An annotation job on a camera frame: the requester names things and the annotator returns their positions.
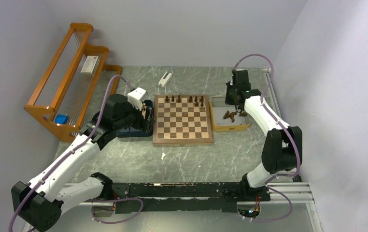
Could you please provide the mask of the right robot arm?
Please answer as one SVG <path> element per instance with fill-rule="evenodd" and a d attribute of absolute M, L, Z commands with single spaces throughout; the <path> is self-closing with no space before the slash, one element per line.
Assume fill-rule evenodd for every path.
<path fill-rule="evenodd" d="M 265 134 L 261 163 L 243 178 L 240 195 L 252 200 L 258 188 L 281 176 L 294 177 L 302 164 L 302 130 L 290 126 L 267 104 L 258 89 L 252 89 L 247 70 L 232 70 L 232 80 L 226 84 L 226 104 L 246 113 Z"/>

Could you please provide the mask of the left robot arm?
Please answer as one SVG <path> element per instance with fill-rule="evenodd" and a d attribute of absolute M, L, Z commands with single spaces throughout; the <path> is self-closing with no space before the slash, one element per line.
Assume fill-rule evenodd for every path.
<path fill-rule="evenodd" d="M 100 110 L 52 164 L 30 181 L 19 181 L 12 187 L 14 214 L 8 230 L 13 230 L 15 219 L 20 217 L 34 230 L 44 232 L 62 214 L 82 202 L 115 200 L 112 180 L 99 172 L 75 186 L 68 188 L 66 183 L 85 162 L 115 139 L 120 130 L 149 131 L 153 116 L 153 102 L 140 95 L 106 96 Z"/>

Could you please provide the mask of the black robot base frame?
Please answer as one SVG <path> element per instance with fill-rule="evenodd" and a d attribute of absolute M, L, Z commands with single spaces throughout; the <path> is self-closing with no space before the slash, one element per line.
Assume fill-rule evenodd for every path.
<path fill-rule="evenodd" d="M 240 202 L 268 202 L 267 187 L 248 188 L 240 182 L 113 183 L 106 184 L 97 199 L 121 200 L 117 214 L 144 212 L 209 211 L 238 212 Z"/>

